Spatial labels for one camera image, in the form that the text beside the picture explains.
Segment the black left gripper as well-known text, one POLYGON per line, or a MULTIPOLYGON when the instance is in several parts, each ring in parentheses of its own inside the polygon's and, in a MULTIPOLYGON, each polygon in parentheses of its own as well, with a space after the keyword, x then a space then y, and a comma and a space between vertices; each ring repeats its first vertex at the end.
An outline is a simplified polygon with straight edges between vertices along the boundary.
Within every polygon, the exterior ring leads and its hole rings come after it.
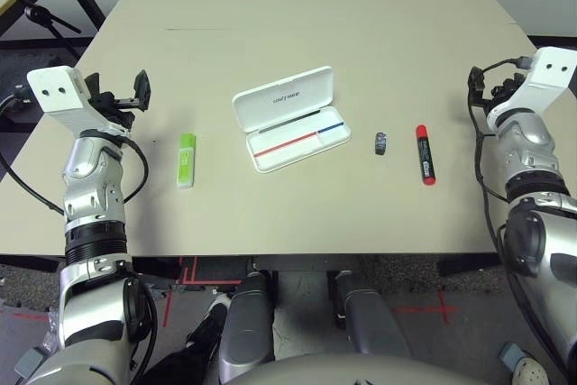
MULTIPOLYGON (((100 75, 95 72, 85 78, 85 83, 91 98, 91 105, 109 122, 122 126, 130 131, 135 115, 132 112, 121 110, 114 95, 106 91, 100 93, 100 75)), ((147 111, 151 98, 151 85, 146 71, 141 70, 135 77, 133 103, 141 111, 147 111)))

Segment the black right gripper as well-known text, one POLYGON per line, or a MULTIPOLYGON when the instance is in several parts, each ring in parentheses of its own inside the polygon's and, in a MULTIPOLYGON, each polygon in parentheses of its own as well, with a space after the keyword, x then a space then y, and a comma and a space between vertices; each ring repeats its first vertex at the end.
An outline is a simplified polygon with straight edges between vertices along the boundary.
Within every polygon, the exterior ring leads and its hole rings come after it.
MULTIPOLYGON (((524 83, 526 76, 515 73, 513 78, 505 79, 501 85, 495 86, 491 91, 492 105, 500 105, 509 101, 524 83)), ((468 104, 485 105, 483 92, 485 89, 484 73, 479 67, 472 67, 468 77, 468 104)))

